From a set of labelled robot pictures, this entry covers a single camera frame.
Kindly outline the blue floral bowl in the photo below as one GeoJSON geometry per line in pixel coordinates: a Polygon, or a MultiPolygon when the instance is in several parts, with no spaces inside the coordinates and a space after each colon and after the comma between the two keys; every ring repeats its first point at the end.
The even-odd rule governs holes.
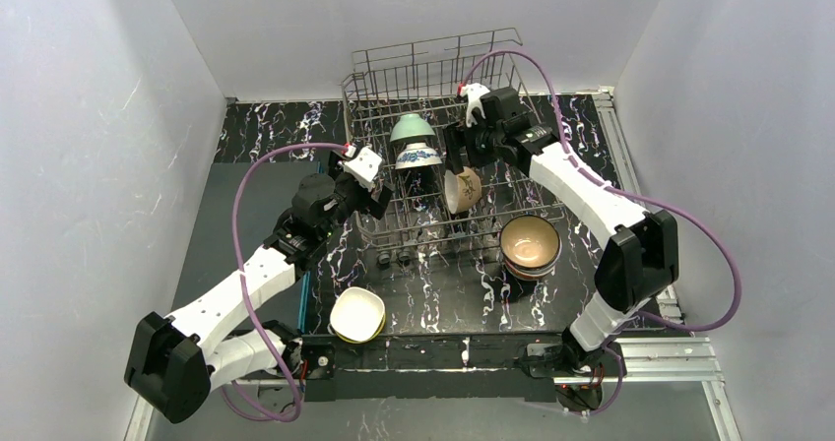
{"type": "Polygon", "coordinates": [[[425,166],[435,166],[442,163],[437,150],[427,143],[417,142],[407,144],[398,154],[395,161],[396,170],[405,170],[425,166]]]}

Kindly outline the green celadon bowl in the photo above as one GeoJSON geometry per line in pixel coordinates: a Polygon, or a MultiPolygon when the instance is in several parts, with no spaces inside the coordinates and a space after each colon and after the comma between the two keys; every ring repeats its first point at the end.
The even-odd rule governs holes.
{"type": "Polygon", "coordinates": [[[401,115],[389,135],[391,143],[406,143],[415,138],[429,138],[435,135],[432,126],[417,113],[401,115]]]}

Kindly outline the cream white round bowl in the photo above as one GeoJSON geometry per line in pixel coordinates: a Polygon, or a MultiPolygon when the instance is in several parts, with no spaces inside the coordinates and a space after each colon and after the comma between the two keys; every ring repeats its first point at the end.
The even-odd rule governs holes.
{"type": "Polygon", "coordinates": [[[458,215],[471,209],[482,197],[482,182],[479,175],[470,167],[454,174],[451,170],[444,173],[444,198],[450,214],[458,215]]]}

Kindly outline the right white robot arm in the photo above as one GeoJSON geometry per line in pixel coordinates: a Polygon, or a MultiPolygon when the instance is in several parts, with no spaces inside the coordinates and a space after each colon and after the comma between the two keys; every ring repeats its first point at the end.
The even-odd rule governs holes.
{"type": "Polygon", "coordinates": [[[598,350],[650,298],[678,277],[677,222],[668,212],[649,212],[618,195],[588,169],[560,126],[538,122],[517,90],[481,84],[458,89],[463,118],[443,129],[445,166],[502,160],[545,187],[592,232],[603,247],[594,275],[595,292],[563,334],[581,355],[598,350]]]}

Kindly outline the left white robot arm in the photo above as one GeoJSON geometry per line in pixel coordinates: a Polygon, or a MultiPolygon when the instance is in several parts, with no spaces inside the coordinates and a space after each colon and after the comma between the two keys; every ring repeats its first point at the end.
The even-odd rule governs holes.
{"type": "Polygon", "coordinates": [[[393,193],[386,182],[365,187],[349,172],[304,177],[243,270],[166,316],[151,312],[139,321],[125,383],[169,422],[179,423],[220,386],[287,362],[298,347],[287,326],[271,321],[263,334],[232,331],[317,264],[331,234],[354,214],[382,219],[393,193]]]}

